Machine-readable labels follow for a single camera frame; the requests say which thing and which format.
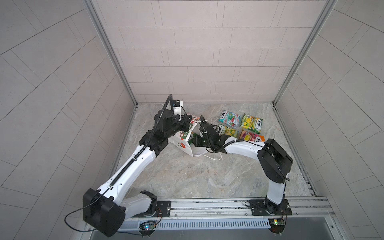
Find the green Fox's spring tea bag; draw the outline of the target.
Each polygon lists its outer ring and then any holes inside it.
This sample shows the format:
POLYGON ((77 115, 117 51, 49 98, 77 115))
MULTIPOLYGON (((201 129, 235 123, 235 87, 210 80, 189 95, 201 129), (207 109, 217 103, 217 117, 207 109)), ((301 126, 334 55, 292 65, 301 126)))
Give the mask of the green Fox's spring tea bag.
POLYGON ((222 135, 228 135, 230 137, 234 137, 236 139, 239 138, 239 135, 240 135, 240 132, 236 129, 233 129, 233 128, 230 128, 230 127, 227 127, 227 126, 224 126, 224 125, 221 125, 219 124, 218 125, 219 127, 219 134, 222 136, 222 135))

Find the white floral paper bag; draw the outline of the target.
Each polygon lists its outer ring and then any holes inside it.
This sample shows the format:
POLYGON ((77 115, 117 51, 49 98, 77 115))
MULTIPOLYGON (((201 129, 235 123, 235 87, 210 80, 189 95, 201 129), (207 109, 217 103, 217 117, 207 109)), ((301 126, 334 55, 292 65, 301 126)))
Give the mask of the white floral paper bag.
POLYGON ((220 161, 222 159, 222 154, 220 154, 220 157, 218 159, 212 158, 206 155, 208 151, 205 149, 205 147, 196 147, 195 144, 193 144, 193 138, 200 136, 199 128, 200 118, 193 116, 189 125, 189 130, 186 132, 177 132, 174 136, 169 138, 169 142, 174 144, 176 147, 178 147, 180 150, 190 155, 191 157, 198 158, 204 156, 214 161, 220 161))

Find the teal Fox's candy bag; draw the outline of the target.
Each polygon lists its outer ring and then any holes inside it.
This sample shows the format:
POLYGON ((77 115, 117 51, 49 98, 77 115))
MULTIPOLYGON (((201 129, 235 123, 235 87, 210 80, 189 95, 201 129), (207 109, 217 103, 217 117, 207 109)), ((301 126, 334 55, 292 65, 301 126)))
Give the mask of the teal Fox's candy bag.
POLYGON ((237 128, 240 126, 241 120, 242 120, 242 115, 223 110, 219 117, 218 122, 232 128, 237 128))

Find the orange Fox's candy bag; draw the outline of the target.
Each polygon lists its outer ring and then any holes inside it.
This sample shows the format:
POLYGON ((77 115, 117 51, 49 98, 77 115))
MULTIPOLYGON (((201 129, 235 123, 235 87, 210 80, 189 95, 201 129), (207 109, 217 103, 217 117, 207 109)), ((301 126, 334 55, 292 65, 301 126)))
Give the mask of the orange Fox's candy bag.
POLYGON ((265 137, 260 136, 256 133, 253 133, 253 132, 248 132, 246 130, 243 130, 240 134, 240 140, 245 140, 245 141, 249 141, 249 142, 264 142, 265 137))

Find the yellow green Fox's candy bag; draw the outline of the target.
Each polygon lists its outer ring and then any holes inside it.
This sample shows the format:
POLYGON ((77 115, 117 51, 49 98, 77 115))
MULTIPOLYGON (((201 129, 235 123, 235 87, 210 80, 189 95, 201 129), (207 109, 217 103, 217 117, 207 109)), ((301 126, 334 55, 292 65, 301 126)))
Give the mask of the yellow green Fox's candy bag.
POLYGON ((263 119, 244 114, 240 123, 240 127, 256 134, 260 134, 262 130, 262 124, 263 119))

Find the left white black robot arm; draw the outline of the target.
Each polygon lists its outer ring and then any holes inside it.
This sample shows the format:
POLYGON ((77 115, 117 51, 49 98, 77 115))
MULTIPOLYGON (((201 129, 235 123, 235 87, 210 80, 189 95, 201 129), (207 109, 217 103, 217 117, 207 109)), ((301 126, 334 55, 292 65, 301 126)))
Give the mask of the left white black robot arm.
POLYGON ((141 172, 155 160, 168 145, 168 139, 177 132, 190 129, 191 115, 182 116, 164 109, 155 115, 155 126, 146 132, 127 162, 97 190, 89 189, 83 195, 83 220, 106 237, 118 232, 123 222, 136 215, 157 216, 157 196, 142 191, 124 200, 131 185, 141 172))

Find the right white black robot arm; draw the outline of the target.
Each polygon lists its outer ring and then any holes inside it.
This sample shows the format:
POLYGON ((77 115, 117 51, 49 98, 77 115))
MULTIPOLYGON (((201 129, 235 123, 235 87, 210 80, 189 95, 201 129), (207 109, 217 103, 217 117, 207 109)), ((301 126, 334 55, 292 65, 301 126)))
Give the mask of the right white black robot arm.
POLYGON ((205 147, 212 153, 241 155, 258 160, 269 179, 268 192, 264 200, 249 200, 245 203, 253 215, 289 216, 292 210, 285 199, 285 189, 290 181, 293 159, 275 141, 251 142, 239 140, 229 135, 220 135, 219 128, 201 121, 200 136, 195 137, 196 147, 205 147))

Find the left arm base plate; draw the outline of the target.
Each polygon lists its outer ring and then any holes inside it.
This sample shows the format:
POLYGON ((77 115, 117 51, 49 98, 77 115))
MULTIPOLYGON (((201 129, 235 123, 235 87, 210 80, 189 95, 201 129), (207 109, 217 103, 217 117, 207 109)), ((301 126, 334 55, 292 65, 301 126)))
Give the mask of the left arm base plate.
POLYGON ((153 214, 140 213, 133 216, 133 218, 154 218, 159 217, 160 214, 162 214, 162 217, 169 217, 171 211, 171 203, 171 201, 157 201, 157 207, 153 214))

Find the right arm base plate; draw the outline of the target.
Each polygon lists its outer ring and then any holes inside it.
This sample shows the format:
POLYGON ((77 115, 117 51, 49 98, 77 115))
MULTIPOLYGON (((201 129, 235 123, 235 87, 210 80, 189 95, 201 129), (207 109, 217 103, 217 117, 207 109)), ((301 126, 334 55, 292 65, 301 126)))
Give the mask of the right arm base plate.
POLYGON ((251 209, 253 216, 282 216, 292 215, 292 209, 287 199, 277 205, 267 198, 263 200, 249 200, 245 206, 251 209))

